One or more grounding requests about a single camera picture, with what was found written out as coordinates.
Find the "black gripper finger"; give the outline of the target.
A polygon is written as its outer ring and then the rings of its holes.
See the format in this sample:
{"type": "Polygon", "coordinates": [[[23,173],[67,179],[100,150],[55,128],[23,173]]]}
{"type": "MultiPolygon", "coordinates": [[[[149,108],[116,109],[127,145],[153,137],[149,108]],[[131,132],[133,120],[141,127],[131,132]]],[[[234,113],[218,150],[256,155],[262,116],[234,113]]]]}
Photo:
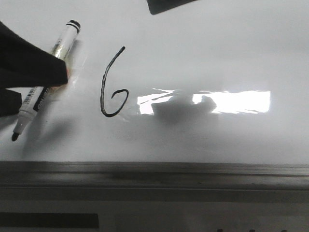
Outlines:
{"type": "Polygon", "coordinates": [[[57,87],[68,82],[64,61],[0,24],[0,116],[19,112],[21,94],[14,87],[57,87]]]}
{"type": "Polygon", "coordinates": [[[194,1],[195,0],[147,0],[147,4],[150,13],[155,15],[194,1]]]}

